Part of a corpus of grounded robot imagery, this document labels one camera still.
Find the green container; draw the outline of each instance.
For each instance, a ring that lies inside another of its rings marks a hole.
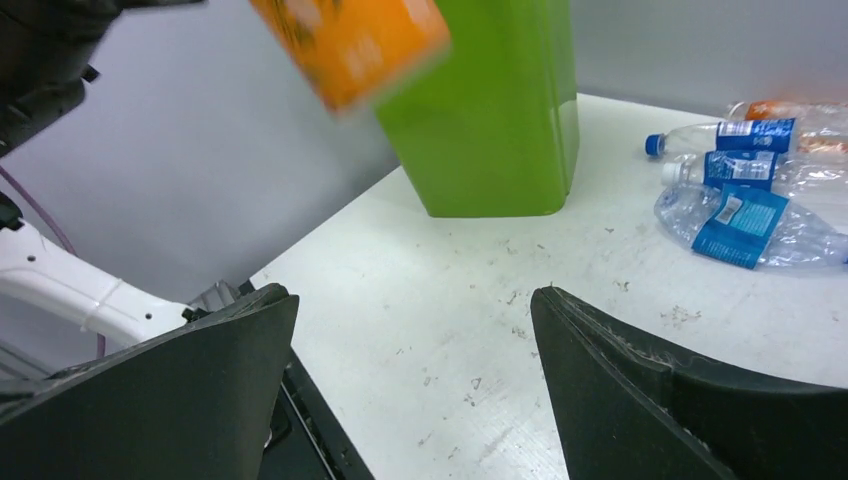
[[[546,215],[577,161],[568,0],[437,0],[447,61],[377,108],[434,217]]]

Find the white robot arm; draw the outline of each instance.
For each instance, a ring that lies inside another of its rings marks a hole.
[[[0,228],[0,292],[124,346],[179,328],[195,314],[67,253],[23,220]]]

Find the table surface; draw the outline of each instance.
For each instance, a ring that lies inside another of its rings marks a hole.
[[[748,271],[660,230],[645,136],[712,119],[578,106],[561,212],[433,219],[398,169],[251,279],[301,295],[294,348],[376,478],[568,478],[529,312],[550,284],[716,359],[848,386],[848,275]]]

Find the white wall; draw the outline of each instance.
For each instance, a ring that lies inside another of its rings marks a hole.
[[[848,98],[840,0],[571,0],[586,93],[701,113],[775,95]]]
[[[324,113],[248,0],[126,15],[92,64],[86,102],[2,164],[81,257],[160,296],[244,281],[396,165],[372,116]],[[94,352],[0,312],[0,339],[52,364]]]

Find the crushed plastic bottle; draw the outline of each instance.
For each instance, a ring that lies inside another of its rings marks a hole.
[[[733,122],[745,120],[772,120],[810,116],[848,116],[848,103],[802,103],[787,100],[736,102],[727,109],[727,118]]]
[[[848,154],[848,117],[803,117],[689,125],[649,135],[645,152],[667,154],[710,150],[767,150],[776,153]]]
[[[848,156],[718,151],[685,154],[663,165],[662,184],[725,183],[760,188],[816,212],[839,231],[848,232]]]
[[[848,235],[810,210],[754,188],[680,183],[660,195],[654,213],[684,247],[746,268],[833,268],[848,259]]]

